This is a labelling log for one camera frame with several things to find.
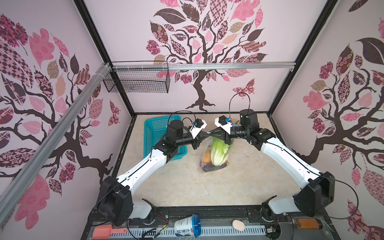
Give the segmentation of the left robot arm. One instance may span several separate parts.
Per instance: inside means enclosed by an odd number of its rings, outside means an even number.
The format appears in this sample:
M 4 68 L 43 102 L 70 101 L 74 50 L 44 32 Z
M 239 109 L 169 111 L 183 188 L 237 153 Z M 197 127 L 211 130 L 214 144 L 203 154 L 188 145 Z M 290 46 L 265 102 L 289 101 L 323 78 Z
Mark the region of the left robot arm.
M 149 176 L 174 158 L 179 147 L 192 145 L 197 149 L 209 136 L 203 131 L 206 126 L 201 119 L 196 119 L 190 128 L 185 128 L 182 121 L 171 121 L 166 133 L 141 162 L 117 178 L 103 180 L 96 210 L 115 226 L 128 219 L 146 219 L 154 206 L 146 200 L 134 202 L 134 193 Z

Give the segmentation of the napa cabbage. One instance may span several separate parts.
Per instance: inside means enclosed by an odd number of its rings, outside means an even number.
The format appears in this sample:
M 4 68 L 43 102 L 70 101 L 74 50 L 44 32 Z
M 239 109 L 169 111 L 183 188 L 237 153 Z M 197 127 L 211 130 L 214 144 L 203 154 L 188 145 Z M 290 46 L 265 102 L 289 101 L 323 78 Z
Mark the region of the napa cabbage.
M 215 166 L 220 166 L 224 164 L 230 154 L 234 140 L 230 140 L 230 144 L 226 144 L 225 141 L 213 138 L 212 148 L 211 148 L 211 162 Z

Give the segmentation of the teal plastic basket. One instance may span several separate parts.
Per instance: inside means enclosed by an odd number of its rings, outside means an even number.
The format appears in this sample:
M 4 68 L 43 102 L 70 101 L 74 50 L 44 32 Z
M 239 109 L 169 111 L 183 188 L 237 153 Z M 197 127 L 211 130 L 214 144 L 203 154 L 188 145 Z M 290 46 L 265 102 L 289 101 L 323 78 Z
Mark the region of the teal plastic basket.
M 152 150 L 152 147 L 166 134 L 168 119 L 170 122 L 173 120 L 182 120 L 179 115 L 165 116 L 148 119 L 144 123 L 144 147 L 143 158 L 147 157 Z M 178 153 L 172 158 L 172 160 L 180 160 L 188 153 L 187 147 L 182 146 L 178 148 Z

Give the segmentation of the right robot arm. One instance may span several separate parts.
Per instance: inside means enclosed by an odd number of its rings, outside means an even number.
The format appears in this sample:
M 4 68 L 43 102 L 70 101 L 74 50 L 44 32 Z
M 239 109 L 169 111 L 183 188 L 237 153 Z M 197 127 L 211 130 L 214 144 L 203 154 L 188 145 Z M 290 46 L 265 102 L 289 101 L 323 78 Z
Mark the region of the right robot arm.
M 271 197 L 263 202 L 265 218 L 283 213 L 301 212 L 314 217 L 334 201 L 334 176 L 317 170 L 289 150 L 269 129 L 261 128 L 257 113 L 252 110 L 240 112 L 240 125 L 220 116 L 215 119 L 219 139 L 230 143 L 244 139 L 265 155 L 272 158 L 298 184 L 300 191 L 287 196 Z

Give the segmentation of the clear zip top bag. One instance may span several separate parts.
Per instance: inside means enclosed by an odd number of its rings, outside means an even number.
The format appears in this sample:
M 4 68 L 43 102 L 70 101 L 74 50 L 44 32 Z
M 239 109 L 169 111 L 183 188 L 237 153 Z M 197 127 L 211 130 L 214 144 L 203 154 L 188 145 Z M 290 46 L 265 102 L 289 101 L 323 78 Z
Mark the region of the clear zip top bag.
M 226 168 L 229 163 L 229 155 L 234 140 L 230 140 L 229 144 L 217 136 L 213 135 L 208 138 L 205 151 L 200 161 L 200 168 L 203 172 L 209 173 Z

